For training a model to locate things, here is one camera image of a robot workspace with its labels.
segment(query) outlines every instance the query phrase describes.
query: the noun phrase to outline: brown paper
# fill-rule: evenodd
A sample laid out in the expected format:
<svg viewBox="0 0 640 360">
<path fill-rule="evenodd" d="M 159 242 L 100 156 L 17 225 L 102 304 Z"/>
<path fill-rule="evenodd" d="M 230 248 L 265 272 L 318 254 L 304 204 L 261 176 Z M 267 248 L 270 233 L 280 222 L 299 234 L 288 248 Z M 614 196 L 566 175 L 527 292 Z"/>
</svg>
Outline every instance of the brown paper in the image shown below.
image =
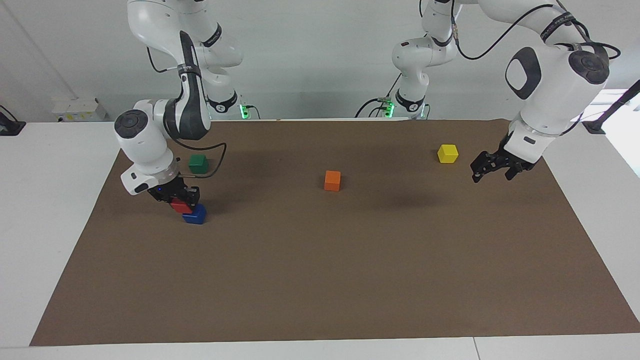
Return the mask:
<svg viewBox="0 0 640 360">
<path fill-rule="evenodd" d="M 507 126 L 214 123 L 203 226 L 129 196 L 121 154 L 32 345 L 640 332 L 544 161 L 471 180 Z"/>
</svg>

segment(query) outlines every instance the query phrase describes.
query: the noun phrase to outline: cable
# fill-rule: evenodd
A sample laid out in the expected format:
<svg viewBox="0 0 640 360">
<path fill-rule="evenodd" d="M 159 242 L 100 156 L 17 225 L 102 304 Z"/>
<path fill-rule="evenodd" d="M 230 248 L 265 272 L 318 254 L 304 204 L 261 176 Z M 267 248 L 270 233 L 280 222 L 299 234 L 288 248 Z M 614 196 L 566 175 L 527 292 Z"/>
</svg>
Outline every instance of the cable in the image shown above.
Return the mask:
<svg viewBox="0 0 640 360">
<path fill-rule="evenodd" d="M 247 105 L 246 108 L 247 109 L 255 109 L 255 112 L 258 113 L 258 119 L 262 120 L 262 117 L 260 116 L 260 110 L 258 110 L 258 108 L 256 108 L 254 105 Z"/>
<path fill-rule="evenodd" d="M 169 137 L 171 138 L 171 140 L 173 140 L 175 143 L 177 143 L 178 145 L 182 146 L 185 149 L 189 149 L 189 150 L 193 150 L 193 151 L 209 151 L 209 150 L 213 150 L 213 149 L 217 149 L 218 147 L 224 146 L 226 147 L 226 143 L 219 143 L 213 146 L 208 146 L 208 147 L 193 147 L 193 146 L 189 146 L 185 143 L 180 142 L 180 140 L 178 140 L 178 138 L 176 138 L 175 136 L 173 136 L 173 134 L 171 134 L 171 131 L 169 131 L 169 127 L 166 124 L 166 119 L 163 121 L 163 126 L 164 126 L 164 130 L 166 131 L 166 133 L 169 135 Z"/>
<path fill-rule="evenodd" d="M 396 87 L 396 85 L 398 84 L 398 81 L 400 80 L 400 77 L 402 76 L 402 72 L 400 74 L 398 74 L 398 77 L 396 78 L 396 80 L 394 81 L 394 84 L 391 85 L 391 88 L 389 89 L 389 91 L 387 92 L 387 97 L 391 96 L 391 92 L 394 91 L 394 88 Z M 380 115 L 380 110 L 378 110 L 376 117 L 378 117 Z"/>
<path fill-rule="evenodd" d="M 222 166 L 222 163 L 225 161 L 225 155 L 227 154 L 227 143 L 224 143 L 224 142 L 223 143 L 219 143 L 216 146 L 217 147 L 223 146 L 222 155 L 220 156 L 220 160 L 218 161 L 218 165 L 216 165 L 216 168 L 212 172 L 210 172 L 209 174 L 204 175 L 204 176 L 184 175 L 182 177 L 191 178 L 191 179 L 208 179 L 208 178 L 212 177 L 213 175 L 216 175 L 218 170 L 220 170 L 220 167 Z"/>
<path fill-rule="evenodd" d="M 576 120 L 573 125 L 571 125 L 571 127 L 569 127 L 567 130 L 564 131 L 564 133 L 560 134 L 560 136 L 564 136 L 567 135 L 571 130 L 575 129 L 576 126 L 578 126 L 578 124 L 580 124 L 580 122 L 582 121 L 582 116 L 584 115 L 584 111 L 580 114 L 580 116 L 578 117 L 578 120 Z"/>
<path fill-rule="evenodd" d="M 566 9 L 566 7 L 564 7 L 564 4 L 562 2 L 560 2 L 560 0 L 556 0 L 556 2 L 558 3 L 558 5 L 562 8 L 562 10 L 568 12 L 569 10 Z"/>
<path fill-rule="evenodd" d="M 375 108 L 375 109 L 371 110 L 371 112 L 369 113 L 369 117 L 372 117 L 372 116 L 373 116 L 373 112 L 374 112 L 374 111 L 376 111 L 376 110 L 377 110 L 377 111 L 378 111 L 378 114 L 380 114 L 380 110 L 385 110 L 385 109 L 387 109 L 387 108 L 385 108 L 384 106 L 380 106 L 379 108 Z"/>
<path fill-rule="evenodd" d="M 355 116 L 355 117 L 359 117 L 359 116 L 360 116 L 360 113 L 362 112 L 362 110 L 364 110 L 364 108 L 366 108 L 366 107 L 367 107 L 367 105 L 369 105 L 369 104 L 371 104 L 371 103 L 374 103 L 374 102 L 376 102 L 376 101 L 381 102 L 381 101 L 380 101 L 380 100 L 378 100 L 377 98 L 376 98 L 376 99 L 371 99 L 371 100 L 369 100 L 369 101 L 365 102 L 365 103 L 364 103 L 364 105 L 362 105 L 362 106 L 360 107 L 360 109 L 359 109 L 359 110 L 358 110 L 358 112 L 356 113 L 356 116 Z"/>
<path fill-rule="evenodd" d="M 518 25 L 518 23 L 520 21 L 523 21 L 527 16 L 529 16 L 531 13 L 536 12 L 542 8 L 551 8 L 554 5 L 553 4 L 542 4 L 542 5 L 538 5 L 535 8 L 529 10 L 528 12 L 524 13 L 524 15 L 522 15 L 520 18 L 518 18 L 518 20 L 516 20 L 503 34 L 502 36 L 500 36 L 498 38 L 498 40 L 496 40 L 493 45 L 491 45 L 485 52 L 483 52 L 482 54 L 480 54 L 479 56 L 475 56 L 475 57 L 471 57 L 471 56 L 467 56 L 463 51 L 462 48 L 460 47 L 460 40 L 458 39 L 458 25 L 456 24 L 456 17 L 454 14 L 454 6 L 456 4 L 456 0 L 451 0 L 451 26 L 453 27 L 453 39 L 456 42 L 456 47 L 458 47 L 458 51 L 460 52 L 460 54 L 462 55 L 462 57 L 464 57 L 467 60 L 478 60 L 483 58 L 485 55 L 487 55 L 491 50 L 493 50 L 494 47 L 496 47 L 496 45 L 498 45 L 500 43 L 500 41 L 502 41 L 502 39 L 504 39 L 504 37 L 507 36 L 507 34 L 509 32 L 511 32 L 511 30 L 513 30 L 513 28 L 516 27 L 516 25 Z"/>
<path fill-rule="evenodd" d="M 582 112 L 582 113 L 580 114 L 580 116 L 578 117 L 578 120 L 576 120 L 576 121 L 573 123 L 573 125 L 571 125 L 571 127 L 569 127 L 567 130 L 565 130 L 565 131 L 564 131 L 564 133 L 560 134 L 560 136 L 567 135 L 571 130 L 575 129 L 575 127 L 576 127 L 576 126 L 578 126 L 578 124 L 580 124 L 584 119 L 588 119 L 588 118 L 590 118 L 590 117 L 594 117 L 594 116 L 596 116 L 596 115 L 600 115 L 600 114 L 604 114 L 604 113 L 605 113 L 605 112 L 603 111 L 603 112 L 600 112 L 600 113 L 596 113 L 596 114 L 589 115 L 589 116 L 587 116 L 586 118 L 582 118 L 582 116 L 584 115 L 584 112 Z"/>
<path fill-rule="evenodd" d="M 431 105 L 425 104 L 425 106 L 429 106 L 429 111 L 427 111 L 427 116 L 424 117 L 424 120 L 429 120 L 429 115 L 431 114 Z"/>
<path fill-rule="evenodd" d="M 14 114 L 12 114 L 9 109 L 5 108 L 4 106 L 0 105 L 0 109 L 4 110 L 4 112 L 6 112 L 7 114 L 11 115 L 11 117 L 13 118 L 14 122 L 18 122 L 18 118 L 15 117 Z"/>
<path fill-rule="evenodd" d="M 589 29 L 587 29 L 587 27 L 583 23 L 579 22 L 578 20 L 574 20 L 572 22 L 576 26 L 579 26 L 584 31 L 584 35 L 587 37 L 587 39 L 591 38 L 591 35 L 589 34 Z"/>
<path fill-rule="evenodd" d="M 620 55 L 622 55 L 622 50 L 618 49 L 617 47 L 610 45 L 610 44 L 605 44 L 603 42 L 595 42 L 595 41 L 587 41 L 587 42 L 581 42 L 580 45 L 585 45 L 585 46 L 602 46 L 606 49 L 611 49 L 613 51 L 616 52 L 616 54 L 614 56 L 610 56 L 609 60 L 613 60 L 613 59 L 617 59 L 620 57 Z"/>
<path fill-rule="evenodd" d="M 575 51 L 575 45 L 573 45 L 573 44 L 569 44 L 569 43 L 567 43 L 567 42 L 558 42 L 558 43 L 556 43 L 556 44 L 554 44 L 554 45 L 562 45 L 562 46 L 566 46 L 566 47 L 570 48 L 570 49 L 571 49 L 571 51 Z"/>
<path fill-rule="evenodd" d="M 149 62 L 151 63 L 151 66 L 154 68 L 154 70 L 158 74 L 162 74 L 163 72 L 169 71 L 169 69 L 164 69 L 164 70 L 158 70 L 157 69 L 156 65 L 154 64 L 154 59 L 151 57 L 151 49 L 149 49 L 149 46 L 147 46 L 147 54 L 149 55 Z"/>
</svg>

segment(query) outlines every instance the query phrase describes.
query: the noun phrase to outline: black cable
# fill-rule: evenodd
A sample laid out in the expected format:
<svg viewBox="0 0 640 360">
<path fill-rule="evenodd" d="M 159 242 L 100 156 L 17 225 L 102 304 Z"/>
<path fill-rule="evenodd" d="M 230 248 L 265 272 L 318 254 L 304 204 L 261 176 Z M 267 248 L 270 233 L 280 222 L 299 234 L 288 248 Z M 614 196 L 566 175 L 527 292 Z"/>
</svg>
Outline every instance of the black cable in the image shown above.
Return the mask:
<svg viewBox="0 0 640 360">
<path fill-rule="evenodd" d="M 580 45 L 584 45 L 584 46 L 602 46 L 606 49 L 611 49 L 613 51 L 616 52 L 616 54 L 614 56 L 610 56 L 609 60 L 613 60 L 613 59 L 617 59 L 620 57 L 620 55 L 622 55 L 622 50 L 618 49 L 617 47 L 610 45 L 610 44 L 605 44 L 603 42 L 595 42 L 595 41 L 587 41 L 587 42 L 581 42 Z"/>
<path fill-rule="evenodd" d="M 580 28 L 584 31 L 584 34 L 587 36 L 588 39 L 591 38 L 591 35 L 589 34 L 589 29 L 587 29 L 587 27 L 583 23 L 579 22 L 578 20 L 573 20 L 572 23 L 580 26 Z"/>
<path fill-rule="evenodd" d="M 431 105 L 425 104 L 425 106 L 429 106 L 429 111 L 427 111 L 427 116 L 424 117 L 424 120 L 429 120 L 429 115 L 431 114 Z"/>
<path fill-rule="evenodd" d="M 569 47 L 572 51 L 575 50 L 575 45 L 569 44 L 569 43 L 566 43 L 566 42 L 559 42 L 559 43 L 556 43 L 554 45 L 562 45 L 562 46 Z"/>
<path fill-rule="evenodd" d="M 9 109 L 5 108 L 4 106 L 0 105 L 0 109 L 4 110 L 4 112 L 6 112 L 7 114 L 11 115 L 11 117 L 13 118 L 14 122 L 18 122 L 18 118 L 15 117 L 14 114 L 12 114 Z"/>
<path fill-rule="evenodd" d="M 566 9 L 566 7 L 564 6 L 564 4 L 560 1 L 560 0 L 556 0 L 556 2 L 558 3 L 558 5 L 562 8 L 562 10 L 569 12 L 569 10 Z"/>
<path fill-rule="evenodd" d="M 398 77 L 396 78 L 396 80 L 394 81 L 394 84 L 391 85 L 391 88 L 389 89 L 389 91 L 387 92 L 387 97 L 389 97 L 391 95 L 391 92 L 394 91 L 394 88 L 396 87 L 396 85 L 398 84 L 398 81 L 400 80 L 400 77 L 402 76 L 402 72 L 400 74 L 398 74 Z M 380 115 L 380 110 L 378 110 L 376 117 L 378 117 Z"/>
<path fill-rule="evenodd" d="M 564 131 L 564 133 L 560 134 L 560 136 L 564 136 L 567 135 L 571 130 L 575 129 L 576 126 L 578 126 L 578 124 L 580 124 L 580 122 L 582 121 L 582 116 L 584 115 L 584 111 L 580 114 L 580 116 L 578 117 L 578 120 L 576 120 L 573 125 L 571 125 L 571 127 L 569 127 L 567 130 Z"/>
<path fill-rule="evenodd" d="M 227 145 L 223 142 L 213 145 L 213 146 L 209 146 L 209 147 L 193 147 L 193 146 L 189 146 L 185 143 L 180 142 L 180 140 L 178 140 L 178 138 L 176 138 L 171 131 L 169 131 L 169 126 L 166 124 L 166 119 L 163 121 L 163 126 L 164 126 L 164 130 L 166 131 L 166 133 L 169 135 L 169 137 L 171 138 L 171 140 L 173 140 L 175 143 L 177 143 L 178 145 L 182 146 L 185 149 L 189 149 L 189 150 L 193 150 L 193 151 L 209 151 L 209 150 L 213 150 L 213 149 L 217 149 L 218 147 L 224 146 L 226 147 Z"/>
<path fill-rule="evenodd" d="M 194 179 L 208 179 L 210 177 L 212 177 L 213 175 L 216 175 L 216 173 L 218 172 L 218 170 L 220 170 L 220 167 L 222 166 L 222 163 L 225 161 L 225 155 L 227 154 L 227 143 L 219 143 L 219 146 L 223 146 L 222 148 L 222 155 L 220 155 L 220 160 L 218 161 L 218 165 L 216 165 L 216 168 L 209 174 L 204 175 L 204 176 L 198 176 L 195 175 L 193 176 Z"/>
<path fill-rule="evenodd" d="M 603 111 L 603 112 L 600 112 L 600 113 L 592 114 L 592 115 L 587 116 L 587 117 L 586 117 L 586 118 L 584 118 L 584 119 L 588 119 L 588 118 L 590 118 L 590 117 L 594 117 L 594 116 L 596 116 L 596 115 L 600 115 L 600 114 L 604 114 L 604 113 L 605 113 L 605 112 Z M 564 131 L 564 133 L 560 134 L 560 136 L 567 135 L 571 130 L 575 129 L 575 127 L 576 127 L 576 126 L 578 126 L 578 124 L 580 124 L 580 123 L 584 120 L 584 119 L 582 118 L 582 116 L 583 116 L 583 115 L 584 115 L 584 112 L 583 112 L 583 113 L 581 113 L 581 114 L 580 114 L 580 116 L 578 117 L 578 120 L 576 120 L 576 121 L 573 123 L 573 125 L 571 125 L 571 127 L 569 127 L 567 130 L 565 130 L 565 131 Z"/>
<path fill-rule="evenodd" d="M 195 47 L 195 45 L 193 45 L 193 42 L 191 42 L 191 50 L 193 50 L 193 59 L 195 60 L 196 66 L 198 67 L 198 69 L 200 69 L 200 60 L 198 60 L 198 51 L 196 51 L 196 47 Z M 207 92 L 204 90 L 204 81 L 202 81 L 202 74 L 200 73 L 200 71 L 198 71 L 198 73 L 196 73 L 196 76 L 198 76 L 200 78 L 200 89 L 202 90 L 202 93 L 206 94 Z M 180 92 L 180 97 L 182 97 L 183 93 L 184 93 L 184 88 L 182 88 L 182 90 Z M 208 96 L 205 97 L 204 101 L 208 103 L 209 102 L 209 97 Z"/>
<path fill-rule="evenodd" d="M 375 108 L 375 109 L 371 110 L 371 112 L 369 113 L 369 117 L 372 117 L 372 116 L 373 116 L 373 112 L 374 112 L 374 111 L 376 111 L 376 110 L 377 110 L 377 111 L 378 111 L 378 114 L 380 114 L 380 110 L 385 110 L 385 109 L 387 109 L 387 108 L 386 108 L 386 107 L 384 107 L 384 106 L 380 106 L 379 108 Z"/>
<path fill-rule="evenodd" d="M 164 69 L 164 70 L 158 70 L 157 69 L 156 65 L 154 64 L 154 59 L 151 57 L 151 49 L 149 49 L 149 46 L 147 46 L 147 54 L 149 55 L 149 62 L 151 63 L 151 66 L 154 68 L 154 70 L 158 74 L 162 74 L 163 72 L 169 71 L 169 69 Z"/>
<path fill-rule="evenodd" d="M 356 116 L 355 116 L 355 117 L 359 117 L 359 116 L 360 116 L 360 113 L 362 112 L 362 110 L 364 110 L 364 108 L 366 108 L 366 107 L 367 107 L 367 105 L 369 105 L 369 104 L 371 104 L 371 103 L 373 103 L 373 102 L 376 102 L 376 101 L 381 102 L 381 101 L 380 101 L 380 100 L 378 100 L 377 98 L 376 98 L 376 99 L 371 99 L 371 100 L 369 100 L 369 101 L 365 102 L 365 103 L 364 103 L 364 105 L 362 105 L 362 106 L 360 107 L 360 109 L 359 109 L 359 110 L 358 110 L 358 112 L 356 113 Z"/>
<path fill-rule="evenodd" d="M 258 110 L 258 108 L 256 108 L 254 105 L 247 105 L 246 108 L 255 109 L 255 112 L 258 113 L 258 119 L 262 120 L 262 117 L 260 116 L 260 110 Z"/>
<path fill-rule="evenodd" d="M 454 6 L 456 4 L 456 0 L 451 0 L 451 25 L 456 27 L 456 17 L 454 14 Z M 518 18 L 518 20 L 516 20 L 503 34 L 502 36 L 500 36 L 498 38 L 498 40 L 496 40 L 493 45 L 491 45 L 485 52 L 483 52 L 482 54 L 480 54 L 479 56 L 475 56 L 475 57 L 471 57 L 471 56 L 467 56 L 463 51 L 462 48 L 460 47 L 460 40 L 458 39 L 458 36 L 456 35 L 454 37 L 454 40 L 456 42 L 456 47 L 458 47 L 458 51 L 460 52 L 460 54 L 462 55 L 462 57 L 464 57 L 467 60 L 478 60 L 483 58 L 485 55 L 487 55 L 491 50 L 493 50 L 494 47 L 496 47 L 496 45 L 498 45 L 500 43 L 500 41 L 502 41 L 502 39 L 504 39 L 504 37 L 507 36 L 507 34 L 509 32 L 511 32 L 511 30 L 513 30 L 513 28 L 516 27 L 516 25 L 518 25 L 518 23 L 520 21 L 523 21 L 527 16 L 529 16 L 531 13 L 536 12 L 542 8 L 551 8 L 553 7 L 553 4 L 542 4 L 542 5 L 538 5 L 535 8 L 529 10 L 528 12 L 524 13 L 524 15 L 522 15 L 520 18 Z"/>
</svg>

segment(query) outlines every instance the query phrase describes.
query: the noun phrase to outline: blue cube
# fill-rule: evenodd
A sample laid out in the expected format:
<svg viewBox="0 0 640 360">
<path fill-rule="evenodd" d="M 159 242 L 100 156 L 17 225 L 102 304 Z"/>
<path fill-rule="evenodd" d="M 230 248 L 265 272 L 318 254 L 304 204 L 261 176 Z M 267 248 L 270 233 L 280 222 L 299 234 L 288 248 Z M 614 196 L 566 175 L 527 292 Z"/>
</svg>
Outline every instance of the blue cube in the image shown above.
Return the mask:
<svg viewBox="0 0 640 360">
<path fill-rule="evenodd" d="M 204 218 L 207 217 L 207 209 L 204 208 L 204 205 L 198 204 L 196 208 L 193 209 L 193 213 L 191 214 L 183 214 L 182 218 L 189 224 L 202 225 L 204 224 Z"/>
</svg>

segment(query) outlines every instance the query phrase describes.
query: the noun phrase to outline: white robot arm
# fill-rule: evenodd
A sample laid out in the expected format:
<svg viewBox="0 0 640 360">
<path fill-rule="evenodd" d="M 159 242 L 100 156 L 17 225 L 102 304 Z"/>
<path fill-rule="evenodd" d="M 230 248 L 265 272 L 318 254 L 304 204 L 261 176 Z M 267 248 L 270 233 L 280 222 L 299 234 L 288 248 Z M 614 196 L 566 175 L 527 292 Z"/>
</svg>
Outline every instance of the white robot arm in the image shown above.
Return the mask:
<svg viewBox="0 0 640 360">
<path fill-rule="evenodd" d="M 194 208 L 199 189 L 184 184 L 166 141 L 199 140 L 211 128 L 211 114 L 241 111 L 222 68 L 239 65 L 242 52 L 209 17 L 206 0 L 129 0 L 127 9 L 134 35 L 175 59 L 182 92 L 176 99 L 139 101 L 118 117 L 116 137 L 134 163 L 122 182 L 131 195 L 147 191 L 158 201 Z"/>
<path fill-rule="evenodd" d="M 478 4 L 493 20 L 529 28 L 544 43 L 525 47 L 511 59 L 506 81 L 525 105 L 499 150 L 481 153 L 471 165 L 475 182 L 505 167 L 511 180 L 531 170 L 571 119 L 598 95 L 609 77 L 609 55 L 605 44 L 592 42 L 586 29 L 576 26 L 582 24 L 555 1 L 430 0 L 422 21 L 427 35 L 396 45 L 393 53 L 394 64 L 403 73 L 397 108 L 411 118 L 419 117 L 424 106 L 429 85 L 426 67 L 451 61 L 458 54 L 456 18 L 464 4 Z"/>
</svg>

